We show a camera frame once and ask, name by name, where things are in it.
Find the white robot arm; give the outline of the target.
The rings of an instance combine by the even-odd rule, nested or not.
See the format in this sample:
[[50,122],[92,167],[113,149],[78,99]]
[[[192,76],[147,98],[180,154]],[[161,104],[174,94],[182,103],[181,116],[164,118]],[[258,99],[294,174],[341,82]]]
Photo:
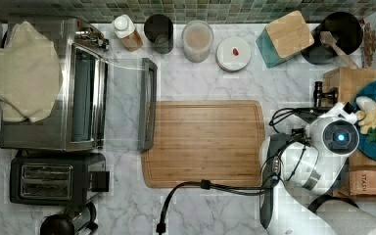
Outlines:
[[260,147],[260,224],[268,235],[376,235],[375,216],[328,194],[360,135],[356,107],[339,101],[323,107],[321,87],[315,84],[312,108],[283,108],[269,122],[294,115],[306,126],[276,131]]

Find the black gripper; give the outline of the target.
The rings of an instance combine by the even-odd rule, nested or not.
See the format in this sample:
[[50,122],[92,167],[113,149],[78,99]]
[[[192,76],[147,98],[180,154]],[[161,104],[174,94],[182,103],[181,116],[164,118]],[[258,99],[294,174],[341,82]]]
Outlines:
[[315,81],[313,90],[313,106],[321,107],[322,101],[326,99],[330,104],[338,102],[338,88],[332,87],[329,91],[323,91],[323,82]]

